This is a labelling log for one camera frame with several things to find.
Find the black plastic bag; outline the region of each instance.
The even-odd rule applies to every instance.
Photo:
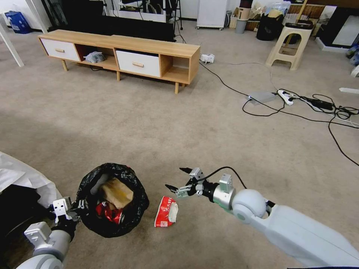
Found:
[[[263,14],[258,26],[257,39],[272,41],[278,38],[283,29],[283,19],[283,15],[279,15],[276,18],[270,18],[268,15],[265,16]]]
[[[90,191],[103,174],[107,174],[109,179],[117,178],[134,193],[132,201],[123,209],[125,217],[119,225],[106,218],[99,218],[95,210],[99,195],[92,195]],[[150,204],[145,189],[136,177],[135,172],[130,167],[115,163],[105,163],[93,169],[82,179],[77,191],[76,204],[82,200],[85,208],[79,211],[79,215],[83,224],[88,229],[106,238],[129,233],[139,224],[143,213]]]

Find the white baseboard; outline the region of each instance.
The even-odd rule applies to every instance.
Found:
[[[329,51],[329,52],[337,52],[337,53],[346,53],[348,51],[348,49],[345,48],[338,48],[338,47],[330,47],[330,46],[326,46],[324,45],[324,43],[320,40],[319,37],[317,37],[315,39],[315,42],[318,44],[318,46],[320,47],[320,49],[322,51]]]
[[[359,89],[339,88],[339,91],[341,91],[341,92],[347,92],[347,93],[356,93],[356,94],[359,94]]]

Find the white drawer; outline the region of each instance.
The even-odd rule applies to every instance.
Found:
[[[116,55],[120,70],[160,77],[158,56],[124,52],[122,50],[117,50]]]
[[[77,55],[75,45],[73,43],[55,41],[49,39],[41,39],[49,56],[58,58],[80,61]]]

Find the white plug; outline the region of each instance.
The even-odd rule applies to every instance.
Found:
[[[199,58],[204,63],[212,64],[214,62],[214,55],[213,54],[201,54]]]

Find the shelf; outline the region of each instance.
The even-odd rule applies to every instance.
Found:
[[[188,83],[188,69],[172,66],[165,74],[162,75],[162,79]]]
[[[94,65],[94,66],[98,66],[98,67],[102,67],[104,69],[108,69],[108,70],[114,70],[114,71],[119,71],[119,68],[117,66],[115,57],[112,55],[106,55],[106,60],[104,60],[103,62],[99,62],[99,63],[90,63],[87,61],[82,61],[82,64],[87,64],[87,65]]]

